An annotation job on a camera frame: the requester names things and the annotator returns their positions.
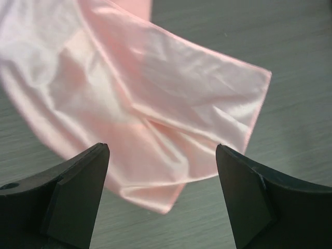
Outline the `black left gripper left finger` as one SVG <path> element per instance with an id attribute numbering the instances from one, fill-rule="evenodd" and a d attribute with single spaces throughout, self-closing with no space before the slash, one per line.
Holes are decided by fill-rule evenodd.
<path id="1" fill-rule="evenodd" d="M 109 154 L 107 144 L 97 143 L 1 186 L 1 248 L 89 248 Z"/>

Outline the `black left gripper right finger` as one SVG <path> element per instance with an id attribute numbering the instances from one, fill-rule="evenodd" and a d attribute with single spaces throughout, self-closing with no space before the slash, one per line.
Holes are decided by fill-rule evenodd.
<path id="1" fill-rule="evenodd" d="M 218 175 L 237 248 L 331 248 L 331 188 L 289 176 L 225 145 Z"/>

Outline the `pink satin napkin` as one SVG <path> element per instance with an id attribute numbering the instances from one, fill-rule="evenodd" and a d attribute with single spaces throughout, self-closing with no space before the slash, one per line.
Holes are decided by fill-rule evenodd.
<path id="1" fill-rule="evenodd" d="M 1 83 L 70 158 L 109 146 L 106 187 L 165 214 L 187 183 L 244 153 L 271 73 L 149 21 L 150 1 L 1 1 Z"/>

